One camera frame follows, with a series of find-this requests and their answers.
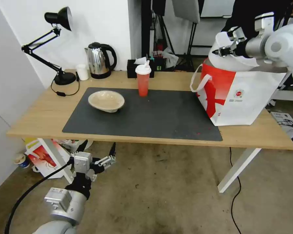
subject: lamp base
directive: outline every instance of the lamp base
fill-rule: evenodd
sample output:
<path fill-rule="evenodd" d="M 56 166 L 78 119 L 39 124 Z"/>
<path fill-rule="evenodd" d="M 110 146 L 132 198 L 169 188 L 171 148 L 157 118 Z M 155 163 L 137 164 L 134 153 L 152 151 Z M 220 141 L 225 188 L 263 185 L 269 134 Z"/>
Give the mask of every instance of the lamp base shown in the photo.
<path fill-rule="evenodd" d="M 58 75 L 56 75 L 56 77 L 54 78 L 54 82 L 57 85 L 68 85 L 73 83 L 76 80 L 76 76 L 74 73 L 71 72 L 66 72 L 66 73 L 60 73 Z"/>

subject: lamp arm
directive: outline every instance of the lamp arm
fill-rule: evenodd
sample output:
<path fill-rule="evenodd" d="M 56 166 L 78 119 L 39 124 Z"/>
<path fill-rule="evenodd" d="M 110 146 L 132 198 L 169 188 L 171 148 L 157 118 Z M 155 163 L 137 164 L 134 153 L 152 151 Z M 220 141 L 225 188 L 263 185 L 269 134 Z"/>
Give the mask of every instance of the lamp arm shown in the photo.
<path fill-rule="evenodd" d="M 51 40 L 57 38 L 57 37 L 60 35 L 60 32 L 61 32 L 61 29 L 55 27 L 55 28 L 53 28 L 50 32 L 44 34 L 44 35 L 41 36 L 40 38 L 38 38 L 38 39 L 32 41 L 31 43 L 29 43 L 29 44 L 27 44 L 27 45 L 22 46 L 22 51 L 23 51 L 24 53 L 30 55 L 31 57 L 37 59 L 37 60 L 40 61 L 41 63 L 47 65 L 48 67 L 52 68 L 52 69 L 55 70 L 57 73 L 63 73 L 62 68 L 58 68 L 58 67 L 55 66 L 54 64 L 52 64 L 52 63 L 50 63 L 50 62 L 44 60 L 43 58 L 39 57 L 38 55 L 34 54 L 34 52 L 33 52 L 35 49 L 39 48 L 40 46 L 42 46 L 42 45 L 48 43 L 49 41 L 51 41 Z M 51 33 L 55 33 L 55 36 L 52 37 L 52 38 L 50 38 L 50 39 L 48 39 L 48 40 L 46 40 L 45 42 L 40 43 L 39 45 L 37 45 L 37 46 L 34 47 L 34 48 L 30 48 L 31 46 L 33 46 L 33 44 L 34 44 L 35 42 L 37 42 L 37 41 L 39 41 L 40 39 L 42 39 L 42 38 L 48 36 L 48 35 L 51 34 Z"/>

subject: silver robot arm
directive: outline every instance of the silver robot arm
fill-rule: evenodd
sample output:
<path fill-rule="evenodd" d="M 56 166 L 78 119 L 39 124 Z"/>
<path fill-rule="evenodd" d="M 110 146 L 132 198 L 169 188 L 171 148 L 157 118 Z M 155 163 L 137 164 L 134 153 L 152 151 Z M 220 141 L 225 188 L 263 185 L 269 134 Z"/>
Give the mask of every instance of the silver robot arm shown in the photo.
<path fill-rule="evenodd" d="M 114 143 L 110 153 L 103 159 L 93 158 L 90 153 L 74 154 L 75 172 L 72 184 L 63 188 L 51 188 L 45 201 L 51 206 L 54 221 L 40 226 L 34 234 L 75 234 L 85 210 L 85 203 L 90 197 L 91 182 L 116 162 Z"/>
<path fill-rule="evenodd" d="M 258 64 L 271 63 L 275 67 L 287 67 L 293 75 L 293 24 L 273 31 L 273 13 L 265 13 L 255 18 L 255 30 L 259 35 L 245 38 L 239 27 L 231 28 L 228 37 L 232 45 L 214 50 L 221 57 L 227 55 L 256 58 Z"/>

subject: plastic cup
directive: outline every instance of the plastic cup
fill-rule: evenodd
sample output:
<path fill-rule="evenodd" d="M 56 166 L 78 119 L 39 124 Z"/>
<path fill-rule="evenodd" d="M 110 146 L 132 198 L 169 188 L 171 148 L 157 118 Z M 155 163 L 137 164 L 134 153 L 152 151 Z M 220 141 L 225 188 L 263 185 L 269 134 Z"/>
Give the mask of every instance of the plastic cup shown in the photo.
<path fill-rule="evenodd" d="M 22 168 L 29 167 L 29 160 L 26 158 L 24 154 L 18 154 L 16 155 L 14 159 L 14 163 Z"/>
<path fill-rule="evenodd" d="M 76 66 L 77 74 L 80 80 L 87 80 L 89 78 L 87 66 L 85 64 L 78 64 Z"/>
<path fill-rule="evenodd" d="M 148 64 L 142 64 L 136 68 L 137 78 L 138 78 L 138 90 L 141 97 L 147 96 L 149 89 L 149 78 L 151 73 L 151 68 Z"/>

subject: stainless steel kettle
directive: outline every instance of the stainless steel kettle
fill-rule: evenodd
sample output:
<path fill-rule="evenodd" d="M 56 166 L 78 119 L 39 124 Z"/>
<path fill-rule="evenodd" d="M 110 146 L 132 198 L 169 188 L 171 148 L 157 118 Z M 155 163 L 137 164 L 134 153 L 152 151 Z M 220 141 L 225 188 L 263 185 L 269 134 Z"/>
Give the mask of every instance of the stainless steel kettle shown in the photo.
<path fill-rule="evenodd" d="M 114 58 L 114 63 L 110 65 L 110 60 L 106 51 L 110 51 Z M 111 71 L 117 63 L 115 50 L 107 45 L 98 42 L 91 43 L 85 48 L 91 76 L 95 79 L 103 79 L 111 75 Z"/>

